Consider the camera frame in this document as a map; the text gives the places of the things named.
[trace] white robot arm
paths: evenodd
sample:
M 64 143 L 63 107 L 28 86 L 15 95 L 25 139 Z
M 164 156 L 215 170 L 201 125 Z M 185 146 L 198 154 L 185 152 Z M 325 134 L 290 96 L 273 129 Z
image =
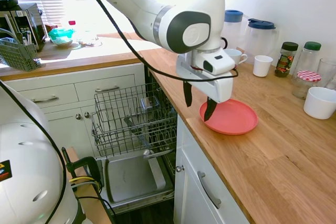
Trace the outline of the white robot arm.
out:
M 131 22 L 139 37 L 179 55 L 177 74 L 185 79 L 185 100 L 191 105 L 191 84 L 208 96 L 205 119 L 216 104 L 228 100 L 233 80 L 229 72 L 234 61 L 220 48 L 225 0 L 188 0 L 182 5 L 164 5 L 155 0 L 107 0 Z
M 220 48 L 224 0 L 189 0 L 181 6 L 166 6 L 154 0 L 107 1 L 126 15 L 140 37 L 179 54 L 176 72 L 182 78 L 228 77 L 210 82 L 183 82 L 188 106 L 192 102 L 191 85 L 208 96 L 205 120 L 217 102 L 230 98 L 233 79 L 229 71 L 235 63 Z M 5 86 L 0 89 L 0 223 L 44 224 L 63 189 L 64 196 L 49 224 L 91 223 L 85 218 L 69 183 L 61 185 L 62 170 L 52 145 L 5 89 Z M 11 92 L 47 127 L 37 106 L 14 90 Z

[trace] yellow cable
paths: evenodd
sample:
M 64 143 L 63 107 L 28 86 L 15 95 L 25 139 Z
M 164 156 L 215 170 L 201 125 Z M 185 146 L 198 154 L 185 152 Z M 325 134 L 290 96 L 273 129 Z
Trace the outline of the yellow cable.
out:
M 96 183 L 97 188 L 100 189 L 98 182 L 94 178 L 91 178 L 91 177 L 88 177 L 88 176 L 80 176 L 80 177 L 77 177 L 77 178 L 73 178 L 73 179 L 69 180 L 69 182 L 74 182 L 74 181 L 77 181 L 77 180 L 80 180 L 80 179 L 92 180 L 93 182 Z

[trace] dishwasher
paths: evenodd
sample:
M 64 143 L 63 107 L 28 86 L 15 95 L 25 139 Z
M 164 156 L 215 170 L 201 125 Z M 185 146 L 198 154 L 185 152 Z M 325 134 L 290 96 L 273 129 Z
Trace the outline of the dishwasher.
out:
M 94 100 L 101 197 L 117 214 L 172 199 L 177 112 L 159 84 L 97 93 Z

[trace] warning sticker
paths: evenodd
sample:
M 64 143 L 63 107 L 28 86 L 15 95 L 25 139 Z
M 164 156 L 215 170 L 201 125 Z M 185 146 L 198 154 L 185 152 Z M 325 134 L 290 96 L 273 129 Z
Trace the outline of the warning sticker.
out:
M 12 177 L 11 163 L 9 160 L 0 162 L 0 182 Z

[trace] white mug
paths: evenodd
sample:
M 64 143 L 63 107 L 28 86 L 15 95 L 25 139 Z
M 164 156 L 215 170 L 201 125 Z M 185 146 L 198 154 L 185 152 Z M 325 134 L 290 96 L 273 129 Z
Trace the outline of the white mug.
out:
M 268 74 L 269 68 L 273 59 L 266 55 L 257 55 L 254 57 L 253 74 L 258 77 L 265 77 Z
M 237 49 L 224 49 L 224 51 L 235 61 L 236 66 L 247 60 L 247 55 Z

